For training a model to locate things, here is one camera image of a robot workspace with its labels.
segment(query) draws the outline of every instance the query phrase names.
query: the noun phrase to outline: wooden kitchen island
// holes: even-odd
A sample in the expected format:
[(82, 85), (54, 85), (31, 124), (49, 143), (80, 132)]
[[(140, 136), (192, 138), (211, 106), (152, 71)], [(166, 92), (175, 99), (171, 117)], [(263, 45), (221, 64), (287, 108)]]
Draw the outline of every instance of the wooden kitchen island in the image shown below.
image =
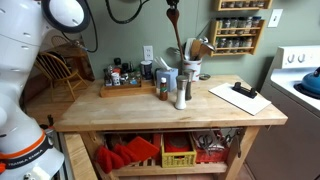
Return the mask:
[[(194, 167), (185, 168), (162, 168), (154, 163), (143, 163), (143, 166), (113, 170), (109, 175), (96, 167), (98, 176), (102, 179), (118, 176), (220, 173), (219, 179), (231, 180), (237, 177), (259, 129), (266, 125), (283, 125), (287, 120), (272, 104), (252, 116), (208, 91), (221, 84), (234, 84), (237, 81), (250, 89), (247, 83), (235, 75), (213, 76), (207, 81), (194, 82), (192, 99), (186, 102), (186, 109), (176, 110), (174, 92), (169, 93), (167, 101), (160, 101), (157, 94), (101, 98), (99, 91), (103, 81), (98, 80), (93, 82), (54, 126), (59, 132), (80, 134), (91, 159), (94, 158), (96, 149), (103, 144), (100, 133), (103, 131), (116, 133), (123, 130), (241, 127), (241, 156), (238, 157), (238, 142), (232, 141), (225, 163), (196, 164)], [(71, 162), (77, 161), (72, 159), (72, 154), (69, 154), (69, 157)]]

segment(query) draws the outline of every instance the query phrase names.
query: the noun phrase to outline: small wooden tray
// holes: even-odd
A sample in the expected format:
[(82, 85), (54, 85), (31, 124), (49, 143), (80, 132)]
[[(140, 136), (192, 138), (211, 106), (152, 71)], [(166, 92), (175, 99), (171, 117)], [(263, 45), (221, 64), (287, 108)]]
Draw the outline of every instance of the small wooden tray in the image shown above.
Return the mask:
[(156, 86), (152, 80), (142, 80), (139, 84), (121, 85), (121, 86), (102, 86), (100, 96), (102, 98), (117, 96), (132, 96), (139, 94), (156, 93)]

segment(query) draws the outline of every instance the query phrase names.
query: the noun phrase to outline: stove knob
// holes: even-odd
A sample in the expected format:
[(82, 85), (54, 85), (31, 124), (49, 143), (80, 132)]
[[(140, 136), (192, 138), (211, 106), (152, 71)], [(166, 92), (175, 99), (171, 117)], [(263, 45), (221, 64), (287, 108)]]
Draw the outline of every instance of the stove knob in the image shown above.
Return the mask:
[(306, 58), (306, 55), (305, 54), (301, 54), (299, 57), (298, 57), (298, 61), (300, 63), (304, 62), (305, 61), (305, 58)]
[(293, 60), (294, 60), (294, 57), (295, 57), (295, 55), (294, 55), (294, 54), (289, 55), (289, 56), (288, 56), (288, 59), (287, 59), (287, 60), (288, 60), (288, 62), (289, 62), (289, 63), (292, 63), (292, 62), (293, 62)]

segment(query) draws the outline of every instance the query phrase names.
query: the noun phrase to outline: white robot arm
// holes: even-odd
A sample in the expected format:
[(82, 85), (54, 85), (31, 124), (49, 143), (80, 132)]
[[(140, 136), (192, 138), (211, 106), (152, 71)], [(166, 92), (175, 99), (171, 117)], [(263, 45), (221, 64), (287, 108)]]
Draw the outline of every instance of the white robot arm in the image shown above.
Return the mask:
[(89, 24), (83, 0), (0, 1), (0, 179), (50, 179), (64, 156), (19, 107), (35, 58), (52, 27), (76, 33)]

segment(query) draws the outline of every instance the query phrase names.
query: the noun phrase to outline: yellow plastic crate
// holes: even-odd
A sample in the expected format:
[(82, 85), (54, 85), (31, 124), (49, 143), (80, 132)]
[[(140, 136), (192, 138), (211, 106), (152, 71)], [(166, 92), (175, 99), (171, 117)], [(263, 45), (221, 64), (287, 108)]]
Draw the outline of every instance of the yellow plastic crate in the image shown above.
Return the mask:
[(161, 140), (161, 159), (163, 168), (174, 168), (174, 167), (191, 167), (196, 164), (196, 148), (194, 142), (189, 133), (189, 142), (192, 146), (192, 151), (187, 152), (165, 152), (164, 151), (164, 138)]

